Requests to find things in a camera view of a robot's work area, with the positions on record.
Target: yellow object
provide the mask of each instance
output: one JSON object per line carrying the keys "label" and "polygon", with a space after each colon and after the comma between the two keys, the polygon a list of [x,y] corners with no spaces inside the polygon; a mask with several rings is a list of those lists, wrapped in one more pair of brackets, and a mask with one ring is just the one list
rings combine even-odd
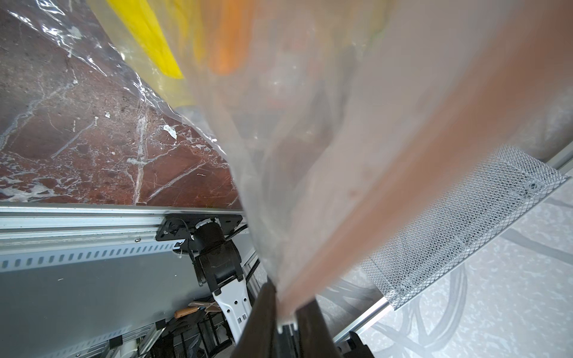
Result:
{"label": "yellow object", "polygon": [[176,49],[185,49],[191,43],[193,56],[197,64],[205,58],[205,32],[201,18],[199,0],[151,0],[153,5],[161,6],[177,26]]}
{"label": "yellow object", "polygon": [[137,43],[163,74],[183,78],[159,22],[146,0],[107,0]]}

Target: black bracket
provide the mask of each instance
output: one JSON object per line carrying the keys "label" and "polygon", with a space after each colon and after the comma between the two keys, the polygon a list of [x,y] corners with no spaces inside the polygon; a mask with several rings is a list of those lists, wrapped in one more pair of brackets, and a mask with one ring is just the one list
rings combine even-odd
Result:
{"label": "black bracket", "polygon": [[159,331],[160,329],[163,329],[167,326],[167,322],[165,322],[165,319],[159,320],[155,323],[155,329],[157,331]]}
{"label": "black bracket", "polygon": [[182,240],[180,252],[186,251],[191,258],[199,285],[207,283],[219,295],[229,281],[244,279],[239,251],[233,241],[225,239],[242,220],[241,215],[170,214],[155,239]]}
{"label": "black bracket", "polygon": [[109,340],[109,348],[114,349],[123,344],[123,336],[117,336]]}
{"label": "black bracket", "polygon": [[362,343],[355,332],[350,331],[348,334],[350,335],[350,338],[347,340],[350,352],[346,352],[343,355],[344,358],[374,358],[370,348]]}

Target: slotted metal panel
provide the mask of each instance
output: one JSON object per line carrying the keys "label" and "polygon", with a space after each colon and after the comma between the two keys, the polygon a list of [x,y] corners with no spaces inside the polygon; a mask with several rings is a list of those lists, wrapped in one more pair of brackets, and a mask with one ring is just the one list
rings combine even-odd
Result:
{"label": "slotted metal panel", "polygon": [[397,309],[566,180],[521,150],[501,147],[362,267]]}
{"label": "slotted metal panel", "polygon": [[[0,203],[0,316],[10,322],[0,328],[0,356],[95,357],[110,338],[142,337],[153,322],[208,296],[191,260],[172,252],[177,240],[155,241],[165,216],[174,213],[242,214]],[[248,230],[233,241],[245,259],[253,254]]]}

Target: gray metal panel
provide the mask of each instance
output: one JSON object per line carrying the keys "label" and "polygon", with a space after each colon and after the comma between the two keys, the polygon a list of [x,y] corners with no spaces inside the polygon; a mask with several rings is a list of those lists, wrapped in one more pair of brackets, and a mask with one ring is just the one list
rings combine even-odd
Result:
{"label": "gray metal panel", "polygon": [[1,355],[13,358],[65,356],[210,294],[171,252],[1,273],[0,287]]}

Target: wooden handle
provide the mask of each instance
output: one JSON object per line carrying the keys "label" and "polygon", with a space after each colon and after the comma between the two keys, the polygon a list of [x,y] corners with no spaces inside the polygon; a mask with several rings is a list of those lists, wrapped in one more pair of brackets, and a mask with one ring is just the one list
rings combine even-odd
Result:
{"label": "wooden handle", "polygon": [[175,319],[179,319],[183,316],[186,316],[188,314],[192,314],[195,313],[199,310],[198,307],[188,307],[188,308],[183,308],[180,310],[175,311]]}

